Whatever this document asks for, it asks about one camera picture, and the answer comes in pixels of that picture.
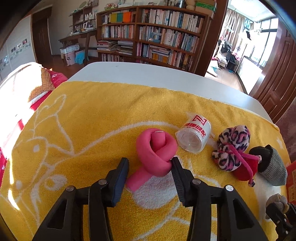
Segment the pink knotted foam tube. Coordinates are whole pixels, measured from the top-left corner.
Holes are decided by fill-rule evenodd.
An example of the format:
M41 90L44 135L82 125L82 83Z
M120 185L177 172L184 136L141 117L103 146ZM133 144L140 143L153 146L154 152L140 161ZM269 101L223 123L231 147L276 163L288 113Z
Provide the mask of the pink knotted foam tube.
M138 190L152 177L164 177L170 172L171 159L177 152L178 144L171 134L149 128L138 136L136 149L142 165L126 180L126 188L131 192Z

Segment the grey knit sock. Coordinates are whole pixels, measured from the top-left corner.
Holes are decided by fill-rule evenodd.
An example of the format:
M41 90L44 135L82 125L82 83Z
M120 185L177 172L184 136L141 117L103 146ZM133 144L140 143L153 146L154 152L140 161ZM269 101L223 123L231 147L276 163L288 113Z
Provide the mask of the grey knit sock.
M260 156L258 173L273 186L284 186L287 183L287 169L277 150L271 145L257 146L249 154Z

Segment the grey tan sock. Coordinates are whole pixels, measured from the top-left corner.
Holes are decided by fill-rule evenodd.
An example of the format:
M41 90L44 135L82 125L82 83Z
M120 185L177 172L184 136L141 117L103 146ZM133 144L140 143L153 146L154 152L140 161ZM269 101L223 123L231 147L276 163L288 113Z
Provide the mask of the grey tan sock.
M275 204L283 214L286 214L290 207L287 198L279 193L274 194L267 199L265 208L267 209L267 206L272 203Z

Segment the large wooden bookshelf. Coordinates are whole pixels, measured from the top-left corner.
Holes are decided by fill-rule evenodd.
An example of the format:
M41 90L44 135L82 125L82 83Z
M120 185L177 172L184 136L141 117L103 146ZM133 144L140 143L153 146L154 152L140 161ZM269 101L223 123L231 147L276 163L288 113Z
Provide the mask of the large wooden bookshelf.
M128 6L102 11L96 20L100 61L197 73L211 18L173 6Z

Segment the red tin box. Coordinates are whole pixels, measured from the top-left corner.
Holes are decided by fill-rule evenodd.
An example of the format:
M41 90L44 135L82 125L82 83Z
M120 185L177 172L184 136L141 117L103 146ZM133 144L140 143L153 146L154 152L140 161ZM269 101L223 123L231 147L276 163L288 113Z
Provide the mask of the red tin box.
M296 206L296 161L287 166L287 200Z

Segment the white wrapped tissue roll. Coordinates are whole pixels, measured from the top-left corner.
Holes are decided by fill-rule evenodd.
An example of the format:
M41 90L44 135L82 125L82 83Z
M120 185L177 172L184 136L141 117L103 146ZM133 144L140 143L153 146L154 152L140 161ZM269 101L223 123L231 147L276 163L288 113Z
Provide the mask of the white wrapped tissue roll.
M187 121L175 132L178 145L193 154L200 153L211 135L210 121L197 113L186 112Z

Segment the brown wooden door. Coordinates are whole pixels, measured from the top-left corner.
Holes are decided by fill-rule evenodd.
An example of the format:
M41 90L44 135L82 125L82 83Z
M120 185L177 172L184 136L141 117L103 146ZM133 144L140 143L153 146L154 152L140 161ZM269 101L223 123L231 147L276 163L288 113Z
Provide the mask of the brown wooden door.
M249 95L260 102L274 123L295 99L295 41L282 22L278 23L269 59Z

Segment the stacked gift boxes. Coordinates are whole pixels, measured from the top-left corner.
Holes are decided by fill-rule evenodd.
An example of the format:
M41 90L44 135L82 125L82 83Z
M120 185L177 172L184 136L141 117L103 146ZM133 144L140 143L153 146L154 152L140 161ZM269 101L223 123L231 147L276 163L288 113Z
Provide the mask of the stacked gift boxes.
M207 14L210 18L214 18L217 3L213 0L186 0L186 9Z

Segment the small wooden side shelf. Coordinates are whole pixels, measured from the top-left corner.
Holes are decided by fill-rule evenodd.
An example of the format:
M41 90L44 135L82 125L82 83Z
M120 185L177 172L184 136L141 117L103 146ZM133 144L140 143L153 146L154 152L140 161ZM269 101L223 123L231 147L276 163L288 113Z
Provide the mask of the small wooden side shelf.
M81 48L84 50L84 66L88 62L88 51L96 49L95 47L89 47L89 43L92 36L96 37L96 11L98 5L98 1L83 1L69 15L72 18L71 32L67 37L59 40L66 50L70 45L77 44L79 39L85 39L85 46Z

